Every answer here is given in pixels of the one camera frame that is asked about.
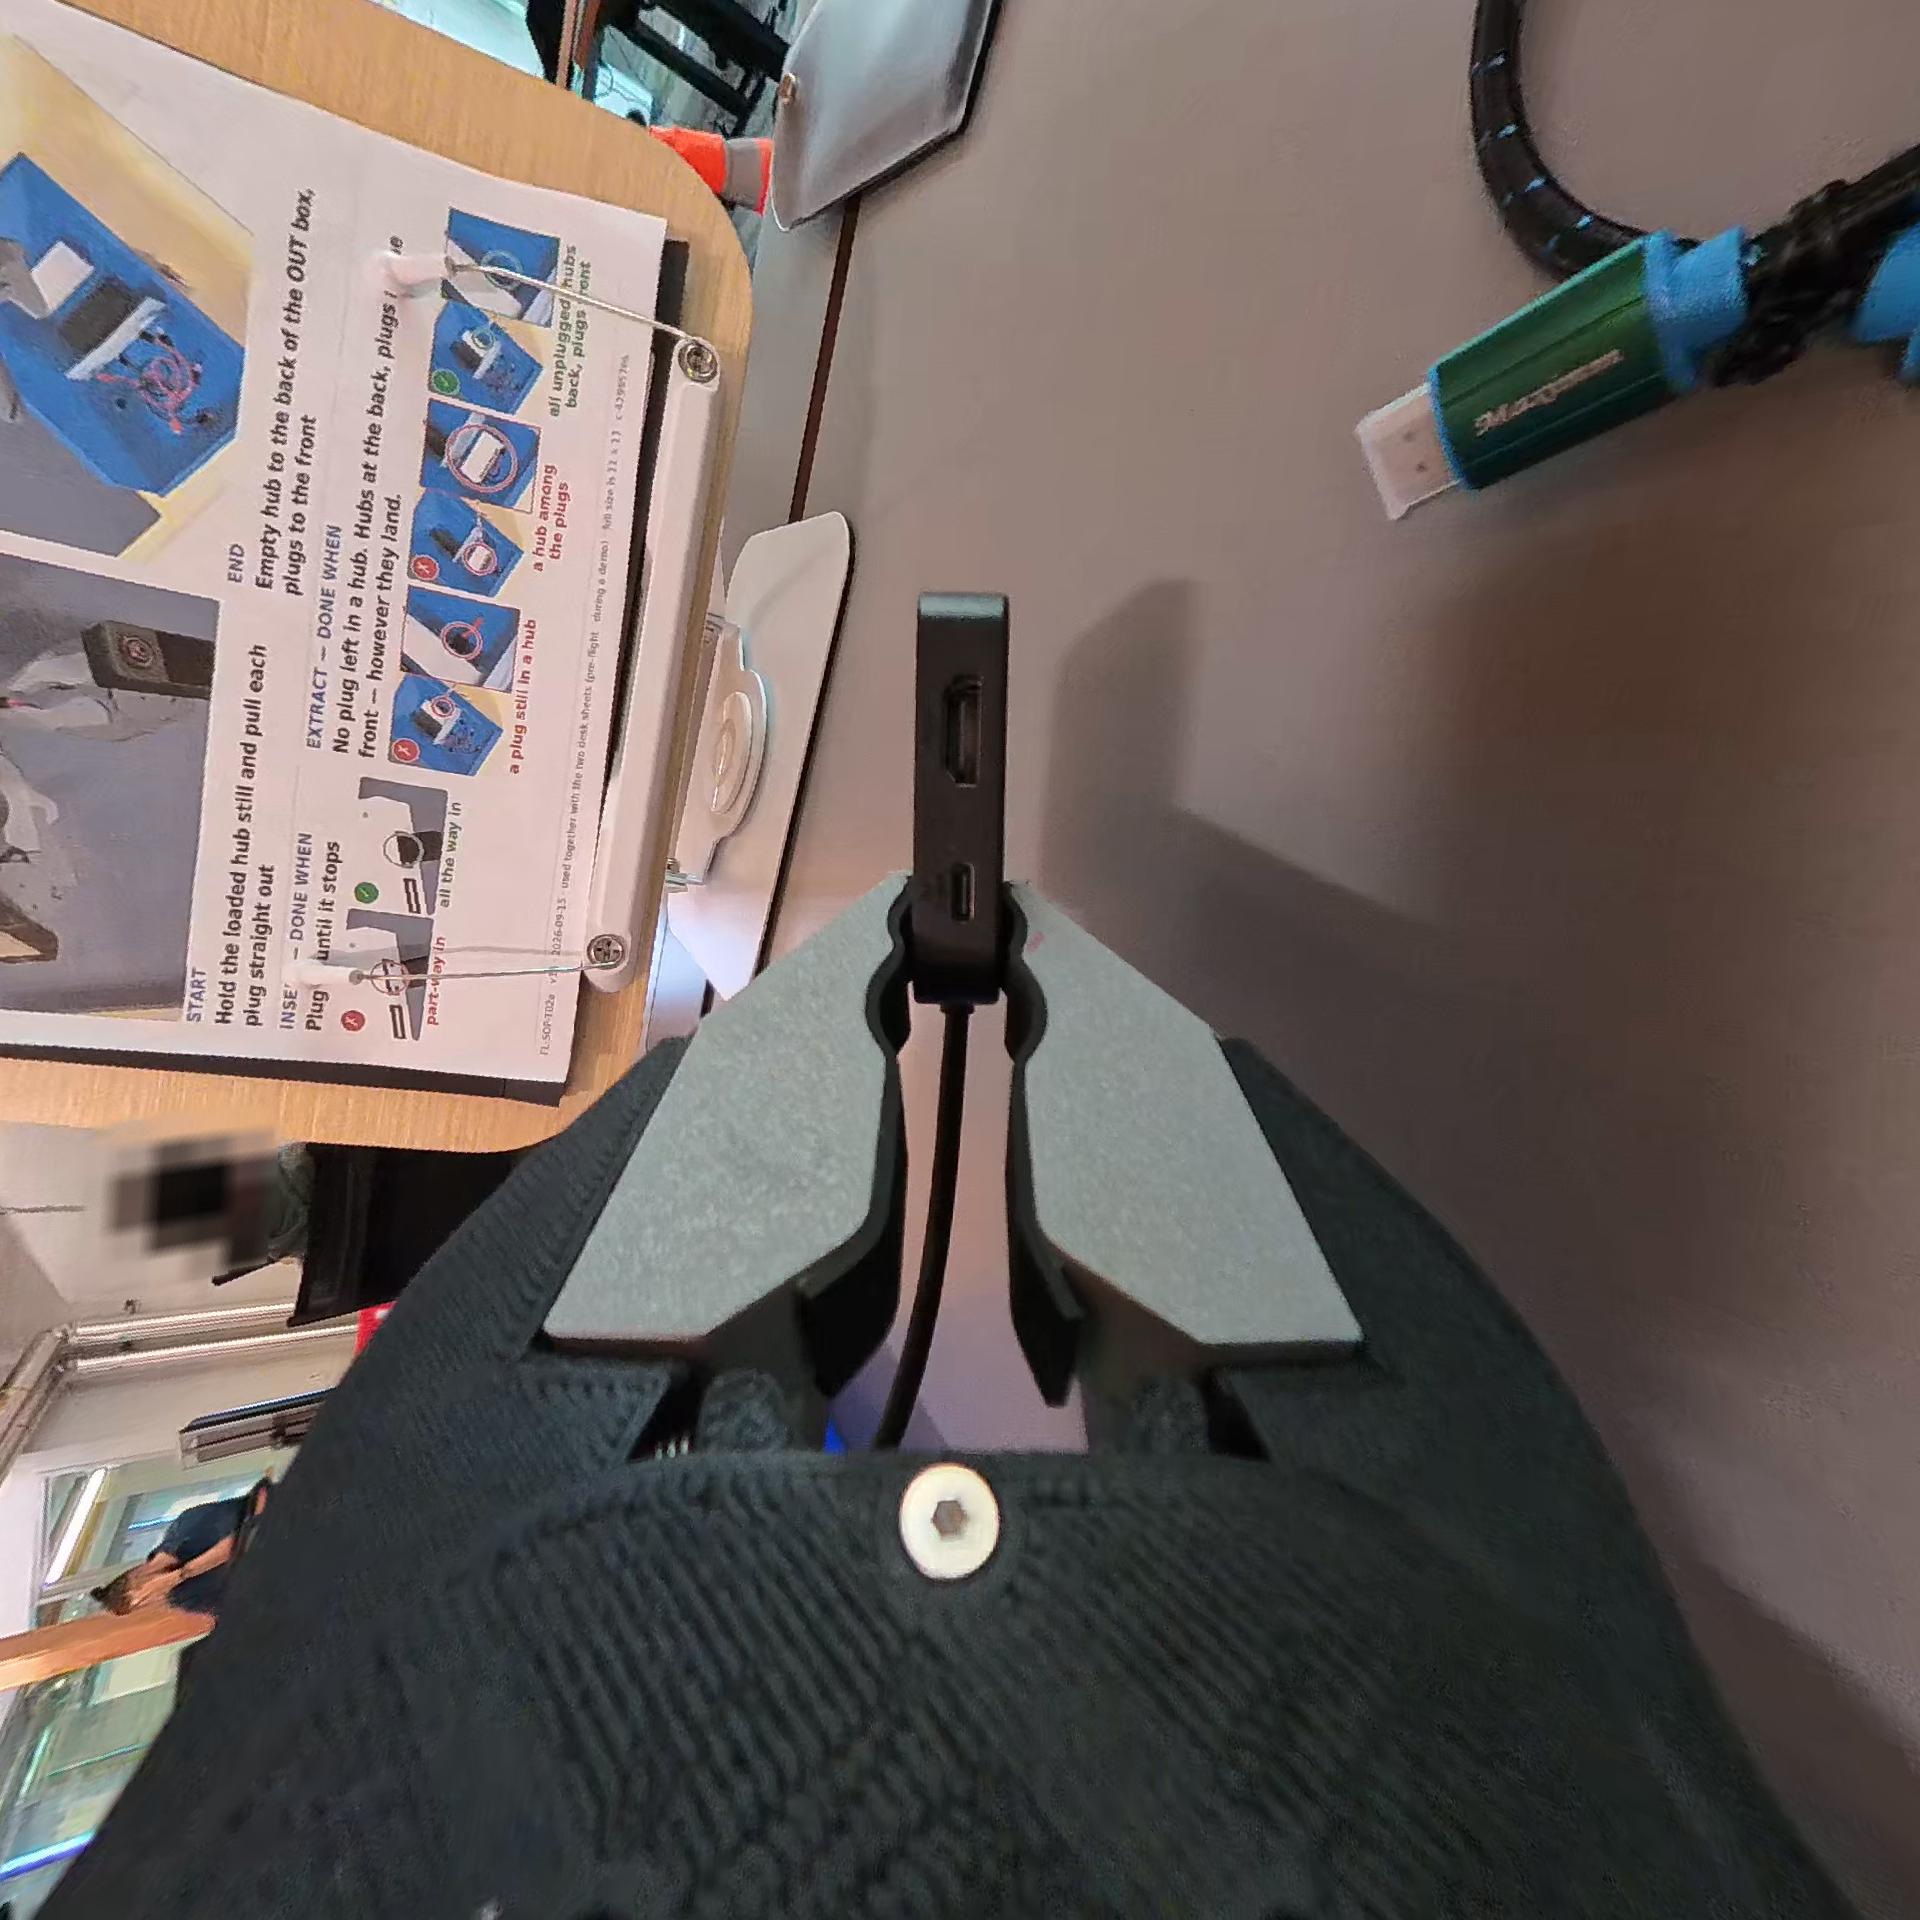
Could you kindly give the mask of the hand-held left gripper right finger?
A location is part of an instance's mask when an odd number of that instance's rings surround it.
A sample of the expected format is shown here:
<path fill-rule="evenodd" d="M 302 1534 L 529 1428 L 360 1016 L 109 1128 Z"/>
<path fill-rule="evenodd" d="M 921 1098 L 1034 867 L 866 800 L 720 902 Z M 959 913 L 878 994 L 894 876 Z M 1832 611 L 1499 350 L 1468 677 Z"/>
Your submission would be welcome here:
<path fill-rule="evenodd" d="M 1032 883 L 1007 892 L 1009 1334 L 1047 1408 L 1365 1348 L 1224 1033 Z"/>

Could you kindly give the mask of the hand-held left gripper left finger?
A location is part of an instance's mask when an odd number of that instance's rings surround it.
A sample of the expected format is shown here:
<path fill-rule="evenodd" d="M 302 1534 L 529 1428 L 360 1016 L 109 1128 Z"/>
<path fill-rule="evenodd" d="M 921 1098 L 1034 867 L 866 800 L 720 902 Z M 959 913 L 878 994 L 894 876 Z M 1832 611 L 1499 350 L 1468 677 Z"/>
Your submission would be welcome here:
<path fill-rule="evenodd" d="M 910 876 L 857 898 L 684 1042 L 543 1336 L 838 1397 L 900 1298 Z"/>

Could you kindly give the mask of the black hub with thin cable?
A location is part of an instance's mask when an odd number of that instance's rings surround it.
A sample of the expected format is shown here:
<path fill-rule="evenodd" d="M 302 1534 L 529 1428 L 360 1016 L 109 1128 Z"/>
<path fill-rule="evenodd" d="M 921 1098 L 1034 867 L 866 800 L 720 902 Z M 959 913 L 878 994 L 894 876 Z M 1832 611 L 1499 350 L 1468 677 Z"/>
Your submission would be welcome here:
<path fill-rule="evenodd" d="M 1000 591 L 921 591 L 910 987 L 940 1012 L 940 1098 L 921 1279 L 875 1446 L 900 1446 L 929 1385 L 959 1223 L 967 1016 L 1007 981 L 1007 674 L 1009 608 Z"/>

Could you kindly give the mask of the black braided cable green plugs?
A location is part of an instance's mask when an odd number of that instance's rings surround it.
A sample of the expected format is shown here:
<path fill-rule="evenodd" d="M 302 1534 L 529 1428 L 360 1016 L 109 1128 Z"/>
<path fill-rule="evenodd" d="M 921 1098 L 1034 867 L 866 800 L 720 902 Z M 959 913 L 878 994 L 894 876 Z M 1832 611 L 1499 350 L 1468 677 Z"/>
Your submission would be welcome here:
<path fill-rule="evenodd" d="M 1769 227 L 1637 227 L 1546 161 L 1523 91 L 1523 0 L 1471 16 L 1471 156 L 1509 244 L 1551 282 L 1355 415 L 1385 521 L 1488 493 L 1698 386 L 1755 386 L 1814 345 L 1920 371 L 1920 149 L 1826 183 Z"/>

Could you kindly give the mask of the printed instruction sheet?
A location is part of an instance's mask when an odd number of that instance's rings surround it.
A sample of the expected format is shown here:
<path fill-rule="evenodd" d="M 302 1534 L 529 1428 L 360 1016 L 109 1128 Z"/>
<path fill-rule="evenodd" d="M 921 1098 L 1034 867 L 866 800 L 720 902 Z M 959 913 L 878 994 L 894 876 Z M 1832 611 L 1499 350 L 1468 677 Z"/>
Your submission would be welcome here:
<path fill-rule="evenodd" d="M 8 1047 L 568 1079 L 668 223 L 8 3 Z"/>

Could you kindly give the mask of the orange traffic cone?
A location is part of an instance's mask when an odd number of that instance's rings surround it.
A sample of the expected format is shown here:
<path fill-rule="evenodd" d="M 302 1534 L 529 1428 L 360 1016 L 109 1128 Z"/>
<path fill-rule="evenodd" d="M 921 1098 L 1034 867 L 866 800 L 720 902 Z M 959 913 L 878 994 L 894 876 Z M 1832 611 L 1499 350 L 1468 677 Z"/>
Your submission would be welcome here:
<path fill-rule="evenodd" d="M 774 140 L 764 133 L 702 133 L 702 126 L 646 126 L 668 149 L 678 149 L 720 206 L 771 211 Z"/>

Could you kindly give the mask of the silver grey pouch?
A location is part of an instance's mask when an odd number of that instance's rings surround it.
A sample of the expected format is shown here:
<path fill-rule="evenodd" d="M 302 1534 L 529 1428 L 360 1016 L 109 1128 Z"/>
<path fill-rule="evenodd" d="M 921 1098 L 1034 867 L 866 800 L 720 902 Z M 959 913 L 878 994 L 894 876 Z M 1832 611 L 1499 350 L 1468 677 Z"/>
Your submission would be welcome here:
<path fill-rule="evenodd" d="M 816 0 L 785 41 L 771 215 L 798 227 L 967 126 L 1000 0 Z"/>

